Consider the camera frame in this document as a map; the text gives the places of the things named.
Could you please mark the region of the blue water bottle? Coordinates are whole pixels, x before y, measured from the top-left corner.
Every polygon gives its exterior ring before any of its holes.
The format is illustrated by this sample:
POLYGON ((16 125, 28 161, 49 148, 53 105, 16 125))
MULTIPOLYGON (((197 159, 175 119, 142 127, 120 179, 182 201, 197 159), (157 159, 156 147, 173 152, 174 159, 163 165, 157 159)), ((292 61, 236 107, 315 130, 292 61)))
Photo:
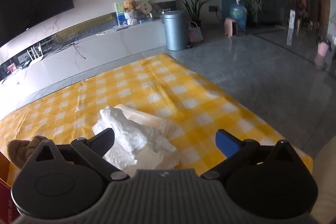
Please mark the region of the blue water bottle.
POLYGON ((235 0, 235 3, 230 6, 230 17, 237 22, 242 31, 245 31, 247 9, 240 3, 240 0, 235 0))

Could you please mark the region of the green potted plant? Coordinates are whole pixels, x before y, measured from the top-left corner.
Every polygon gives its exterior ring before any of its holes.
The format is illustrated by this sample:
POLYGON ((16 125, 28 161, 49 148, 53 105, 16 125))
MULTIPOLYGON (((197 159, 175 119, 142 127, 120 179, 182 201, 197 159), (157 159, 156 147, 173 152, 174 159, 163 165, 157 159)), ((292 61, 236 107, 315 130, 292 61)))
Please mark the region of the green potted plant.
POLYGON ((189 19, 195 23, 202 23, 201 9, 211 0, 180 0, 183 4, 183 10, 187 12, 189 19))

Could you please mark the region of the white wifi router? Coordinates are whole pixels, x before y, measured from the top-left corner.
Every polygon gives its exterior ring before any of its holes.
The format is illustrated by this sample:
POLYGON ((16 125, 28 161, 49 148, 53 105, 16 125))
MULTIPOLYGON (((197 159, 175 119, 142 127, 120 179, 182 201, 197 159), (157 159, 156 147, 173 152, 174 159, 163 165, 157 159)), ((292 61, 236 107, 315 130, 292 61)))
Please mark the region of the white wifi router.
POLYGON ((26 50, 29 58, 31 60, 30 65, 34 65, 43 59, 43 51, 41 44, 38 45, 37 50, 35 47, 31 47, 29 50, 26 50))

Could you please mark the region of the yellow checkered tablecloth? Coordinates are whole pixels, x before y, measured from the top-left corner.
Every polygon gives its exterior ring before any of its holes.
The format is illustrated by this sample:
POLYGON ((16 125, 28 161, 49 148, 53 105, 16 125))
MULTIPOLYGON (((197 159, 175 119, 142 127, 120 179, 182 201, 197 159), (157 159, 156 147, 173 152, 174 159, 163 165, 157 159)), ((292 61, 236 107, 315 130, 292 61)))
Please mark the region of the yellow checkered tablecloth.
POLYGON ((181 153, 178 168, 201 174, 224 160, 215 134, 274 145, 281 135, 219 87, 167 54, 138 60, 73 84, 1 120, 1 153, 13 139, 44 135, 57 144, 93 136, 106 106, 126 107, 167 119, 169 141, 181 153))

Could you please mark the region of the woven handbag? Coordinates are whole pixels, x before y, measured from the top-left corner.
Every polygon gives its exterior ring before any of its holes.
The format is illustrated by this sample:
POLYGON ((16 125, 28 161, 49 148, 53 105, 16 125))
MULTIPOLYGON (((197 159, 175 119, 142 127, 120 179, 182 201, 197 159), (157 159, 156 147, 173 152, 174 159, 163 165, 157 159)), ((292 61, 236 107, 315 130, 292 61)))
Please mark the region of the woven handbag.
POLYGON ((201 28, 193 21, 189 22, 188 32, 190 43, 200 43, 204 40, 201 28))

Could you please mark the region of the brown teddy bear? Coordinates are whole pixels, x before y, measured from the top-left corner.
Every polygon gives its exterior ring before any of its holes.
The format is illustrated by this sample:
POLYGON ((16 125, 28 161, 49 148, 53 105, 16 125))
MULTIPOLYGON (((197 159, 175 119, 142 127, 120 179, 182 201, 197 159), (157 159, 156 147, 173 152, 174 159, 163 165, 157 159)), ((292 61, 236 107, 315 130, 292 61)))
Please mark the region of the brown teddy bear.
POLYGON ((126 0, 123 2, 123 12, 132 12, 135 10, 136 1, 135 0, 126 0))

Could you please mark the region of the white tissue paper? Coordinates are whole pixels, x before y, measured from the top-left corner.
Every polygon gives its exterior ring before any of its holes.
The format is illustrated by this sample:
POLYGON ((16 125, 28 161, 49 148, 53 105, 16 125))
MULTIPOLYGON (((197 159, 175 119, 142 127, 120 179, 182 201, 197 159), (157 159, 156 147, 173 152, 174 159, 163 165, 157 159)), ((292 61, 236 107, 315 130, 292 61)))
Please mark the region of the white tissue paper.
POLYGON ((124 105, 100 110, 99 120, 92 127, 95 135, 105 129, 114 131, 114 145, 104 159, 134 176, 139 169, 174 169, 179 152, 168 140, 173 124, 124 105))

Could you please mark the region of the white grey cloth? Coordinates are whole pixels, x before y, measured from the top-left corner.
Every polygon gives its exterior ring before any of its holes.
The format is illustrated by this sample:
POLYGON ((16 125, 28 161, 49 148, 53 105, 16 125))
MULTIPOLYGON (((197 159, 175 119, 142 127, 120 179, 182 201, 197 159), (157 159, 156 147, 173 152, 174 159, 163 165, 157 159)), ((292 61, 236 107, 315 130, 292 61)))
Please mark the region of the white grey cloth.
POLYGON ((121 170, 173 169, 179 163, 177 149, 161 130, 126 118, 123 110, 112 108, 114 145, 112 163, 121 170))

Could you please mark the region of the orange cardboard box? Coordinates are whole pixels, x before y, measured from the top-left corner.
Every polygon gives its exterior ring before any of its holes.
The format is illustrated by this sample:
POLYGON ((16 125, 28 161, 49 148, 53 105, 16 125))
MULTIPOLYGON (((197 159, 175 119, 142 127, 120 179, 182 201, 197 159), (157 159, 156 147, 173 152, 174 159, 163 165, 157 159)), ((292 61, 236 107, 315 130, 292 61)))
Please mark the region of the orange cardboard box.
POLYGON ((0 158, 0 220, 1 223, 13 223, 19 216, 11 197, 11 186, 7 183, 10 162, 1 153, 0 158))

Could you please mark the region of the pink small heater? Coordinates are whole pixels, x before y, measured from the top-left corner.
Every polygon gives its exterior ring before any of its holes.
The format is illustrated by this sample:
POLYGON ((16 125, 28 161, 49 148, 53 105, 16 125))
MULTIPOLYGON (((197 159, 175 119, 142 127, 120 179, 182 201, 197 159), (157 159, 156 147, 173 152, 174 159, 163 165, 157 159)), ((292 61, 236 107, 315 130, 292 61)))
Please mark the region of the pink small heater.
POLYGON ((224 21, 225 34, 230 38, 238 34, 238 23, 232 18, 226 18, 224 21))

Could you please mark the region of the brown plush towel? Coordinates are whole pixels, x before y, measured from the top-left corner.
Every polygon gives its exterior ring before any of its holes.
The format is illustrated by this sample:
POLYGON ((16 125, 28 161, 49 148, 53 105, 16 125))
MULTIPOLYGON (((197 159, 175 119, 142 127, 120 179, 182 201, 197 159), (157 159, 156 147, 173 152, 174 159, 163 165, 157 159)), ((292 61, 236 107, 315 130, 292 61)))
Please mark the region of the brown plush towel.
POLYGON ((43 140, 47 140, 47 138, 40 135, 34 136, 31 140, 11 140, 7 144, 7 154, 9 160, 17 168, 22 169, 26 161, 43 140))

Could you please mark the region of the green picture book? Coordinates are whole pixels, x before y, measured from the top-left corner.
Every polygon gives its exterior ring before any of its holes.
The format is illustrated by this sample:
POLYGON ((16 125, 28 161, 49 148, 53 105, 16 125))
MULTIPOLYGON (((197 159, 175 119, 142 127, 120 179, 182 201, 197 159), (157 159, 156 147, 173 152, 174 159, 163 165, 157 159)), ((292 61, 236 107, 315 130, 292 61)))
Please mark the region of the green picture book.
POLYGON ((151 13, 151 5, 149 0, 135 0, 136 7, 132 12, 123 12, 123 2, 115 3, 117 21, 119 25, 126 24, 127 26, 135 26, 140 23, 141 20, 145 20, 151 13))

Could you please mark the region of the white tv console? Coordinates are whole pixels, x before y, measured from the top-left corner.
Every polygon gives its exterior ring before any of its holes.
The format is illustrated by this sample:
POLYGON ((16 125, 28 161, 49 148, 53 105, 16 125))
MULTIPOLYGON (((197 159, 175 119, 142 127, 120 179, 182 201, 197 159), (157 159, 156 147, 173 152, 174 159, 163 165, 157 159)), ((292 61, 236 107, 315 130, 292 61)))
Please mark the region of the white tv console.
POLYGON ((31 94, 112 61, 166 45, 162 21, 139 24, 79 40, 59 53, 20 70, 1 84, 1 107, 13 109, 31 94))

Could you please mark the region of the grey metal trash can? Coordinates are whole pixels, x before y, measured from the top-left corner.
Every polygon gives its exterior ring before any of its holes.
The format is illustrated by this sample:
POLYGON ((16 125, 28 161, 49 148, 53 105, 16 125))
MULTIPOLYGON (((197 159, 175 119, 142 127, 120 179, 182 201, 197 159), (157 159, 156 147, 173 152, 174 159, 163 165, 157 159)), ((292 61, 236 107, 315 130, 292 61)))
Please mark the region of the grey metal trash can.
POLYGON ((169 51, 183 51, 189 42, 187 13, 183 10, 167 11, 162 15, 166 46, 169 51))

